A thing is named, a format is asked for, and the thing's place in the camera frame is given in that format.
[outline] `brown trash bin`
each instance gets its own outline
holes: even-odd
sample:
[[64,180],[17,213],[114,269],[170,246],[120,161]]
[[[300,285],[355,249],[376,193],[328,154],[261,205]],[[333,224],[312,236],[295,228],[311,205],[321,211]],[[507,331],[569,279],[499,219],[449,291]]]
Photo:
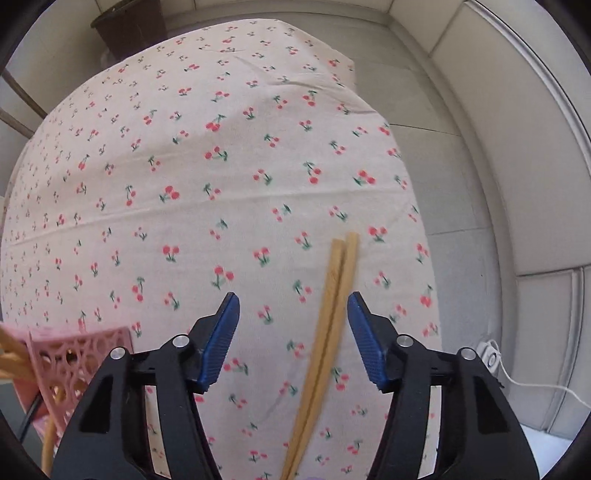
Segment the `brown trash bin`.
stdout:
[[95,18],[90,27],[117,61],[166,40],[160,0],[122,0]]

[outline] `black cable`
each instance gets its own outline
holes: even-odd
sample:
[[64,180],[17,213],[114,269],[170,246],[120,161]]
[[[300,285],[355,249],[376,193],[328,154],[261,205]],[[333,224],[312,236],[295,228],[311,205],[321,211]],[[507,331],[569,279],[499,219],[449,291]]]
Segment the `black cable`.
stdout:
[[39,407],[43,403],[43,397],[41,396],[41,392],[37,392],[37,395],[33,399],[29,410],[27,411],[27,415],[22,420],[21,426],[18,428],[17,439],[20,443],[25,441],[25,437],[27,436],[27,432],[29,431],[29,427],[31,426],[31,422],[39,410]]

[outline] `cherry print tablecloth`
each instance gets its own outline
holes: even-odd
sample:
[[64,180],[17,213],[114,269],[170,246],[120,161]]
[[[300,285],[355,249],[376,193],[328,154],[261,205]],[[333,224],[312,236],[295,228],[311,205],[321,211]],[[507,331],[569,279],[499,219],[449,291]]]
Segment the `cherry print tablecloth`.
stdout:
[[[228,291],[241,320],[197,396],[222,476],[277,480],[296,416],[330,241],[362,235],[355,288],[439,348],[421,216],[388,124],[355,93],[353,62],[277,20],[204,28],[87,81],[49,114],[7,193],[7,324],[132,330],[158,348]],[[363,478],[390,396],[349,328],[301,478]],[[167,473],[155,391],[148,420]],[[438,396],[424,472],[438,437]]]

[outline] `pink basket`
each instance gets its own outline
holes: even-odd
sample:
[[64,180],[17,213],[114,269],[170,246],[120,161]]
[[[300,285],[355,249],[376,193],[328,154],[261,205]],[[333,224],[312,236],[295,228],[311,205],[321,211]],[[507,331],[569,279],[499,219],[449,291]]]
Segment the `pink basket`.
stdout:
[[[22,332],[10,333],[23,339]],[[45,425],[42,416],[47,412],[60,436],[63,434],[90,380],[113,348],[123,346],[133,351],[126,327],[64,336],[50,330],[29,332],[25,340],[38,385],[20,380],[14,382],[14,388],[24,409],[31,405],[37,389],[41,392],[45,408],[40,409],[34,422],[40,434],[44,433]],[[58,389],[66,393],[59,404],[56,403]]]

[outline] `floor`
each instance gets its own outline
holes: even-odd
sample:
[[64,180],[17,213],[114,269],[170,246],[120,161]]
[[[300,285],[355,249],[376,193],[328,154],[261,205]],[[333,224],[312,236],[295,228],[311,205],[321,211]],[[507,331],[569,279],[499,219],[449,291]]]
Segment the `floor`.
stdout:
[[482,186],[450,112],[423,69],[389,29],[374,23],[314,14],[257,16],[288,22],[354,60],[359,95],[390,123],[433,253],[444,350],[475,347],[488,333],[498,335],[499,266]]

